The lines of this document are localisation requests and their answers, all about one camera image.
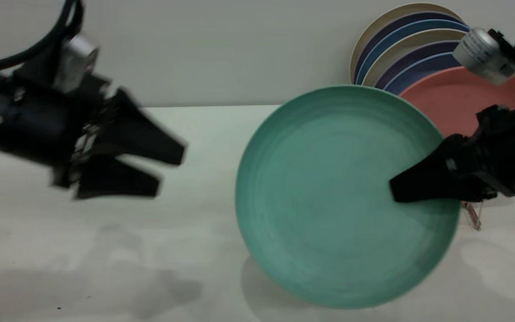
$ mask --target black cable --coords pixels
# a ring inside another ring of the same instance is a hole
[[[67,20],[69,19],[69,15],[71,12],[71,9],[73,8],[73,4],[75,2],[80,2],[80,0],[65,0],[65,4],[63,5],[63,10],[61,11],[61,14],[59,15],[59,19],[57,20],[57,23],[43,39],[39,40],[35,45],[32,47],[29,47],[25,51],[21,51],[21,53],[11,55],[9,57],[6,57],[4,59],[0,59],[0,70],[6,69],[9,67],[14,67],[19,64],[24,63],[25,61],[32,59],[37,54],[41,53],[45,48],[47,48],[49,45],[51,45],[54,42],[61,41],[61,37],[63,36],[67,26]],[[73,22],[75,22],[75,18],[77,16],[77,13],[75,12],[73,16]]]

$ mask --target blue plate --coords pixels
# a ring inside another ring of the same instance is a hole
[[[354,80],[356,80],[357,74],[359,72],[360,64],[359,62],[363,62],[366,56],[370,53],[371,49],[373,49],[383,38],[385,38],[388,34],[393,31],[399,29],[402,26],[408,25],[411,22],[421,21],[421,20],[429,20],[429,19],[442,19],[442,20],[450,20],[454,22],[459,22],[464,24],[462,20],[443,12],[417,12],[407,14],[406,16],[402,16],[397,20],[392,21],[390,24],[386,25],[381,29],[376,35],[374,35],[370,41],[368,41],[367,45],[364,47],[363,51],[361,51],[359,59],[355,62],[355,75]]]
[[[458,46],[458,41],[439,41],[434,43],[429,43],[428,45],[424,45],[411,51],[410,53],[404,55],[399,60],[395,61],[382,75],[380,75],[379,79],[376,80],[374,87],[376,88],[384,88],[389,81],[391,81],[396,75],[402,72],[405,68],[425,59],[427,57],[431,57],[433,55],[452,52]]]
[[[402,93],[403,90],[407,89],[413,83],[425,78],[428,75],[434,74],[444,69],[452,67],[458,67],[460,63],[452,57],[452,51],[448,53],[442,53],[432,55],[409,67],[403,69],[398,75],[393,77],[387,85],[383,87],[387,92],[391,92],[395,95]]]
[[[460,203],[396,203],[388,181],[441,141],[424,114],[376,88],[324,88],[281,106],[237,173],[237,221],[253,258],[318,305],[367,308],[408,292],[448,249]]]
[[[384,53],[384,51],[386,51],[390,46],[394,45],[394,43],[409,35],[429,29],[456,29],[465,32],[470,31],[470,27],[466,25],[454,21],[440,19],[422,20],[403,26],[390,33],[387,37],[382,39],[373,49],[371,49],[366,59],[364,59],[364,61],[361,63],[361,67],[359,68],[359,73],[357,75],[355,83],[361,84],[363,82],[364,76],[366,75],[372,64],[376,61],[376,59],[378,59],[378,57],[382,53]]]

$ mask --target white wall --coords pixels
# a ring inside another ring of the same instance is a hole
[[[0,0],[0,57],[43,36],[63,0]],[[437,1],[515,42],[515,0]],[[276,104],[349,80],[356,39],[404,0],[88,0],[98,71],[147,106]]]

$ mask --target purple plate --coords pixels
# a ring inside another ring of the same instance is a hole
[[[416,22],[420,20],[429,20],[429,19],[444,19],[450,20],[454,22],[459,22],[464,24],[464,22],[455,16],[452,16],[447,13],[442,12],[417,12],[407,14],[406,16],[402,16],[397,20],[392,21],[390,24],[383,27],[376,35],[374,35],[371,40],[367,43],[361,54],[359,55],[359,59],[357,59],[355,63],[355,75],[353,78],[353,83],[356,83],[357,74],[359,73],[360,63],[364,61],[367,55],[371,52],[371,50],[388,34],[397,30],[398,28],[410,24],[411,22]]]
[[[410,53],[404,55],[395,63],[393,63],[386,71],[384,71],[378,80],[373,84],[367,84],[367,86],[374,86],[376,88],[383,89],[385,85],[388,84],[396,75],[402,72],[405,68],[413,65],[414,63],[421,61],[427,57],[431,57],[433,55],[437,55],[440,53],[446,53],[448,51],[454,51],[456,46],[458,45],[458,41],[449,40],[449,41],[438,41],[429,43],[422,47],[419,47]]]

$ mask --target robotic arm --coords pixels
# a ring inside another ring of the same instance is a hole
[[[117,160],[123,153],[180,165],[185,145],[149,121],[125,89],[93,74],[98,47],[80,33],[82,0],[65,0],[57,24],[31,48],[0,59],[0,151],[48,165],[75,197],[157,195],[159,179]]]
[[[470,31],[454,58],[495,85],[515,75],[515,47],[495,30]],[[489,106],[471,137],[454,134],[417,165],[390,181],[398,202],[450,198],[479,202],[515,196],[515,110]]]

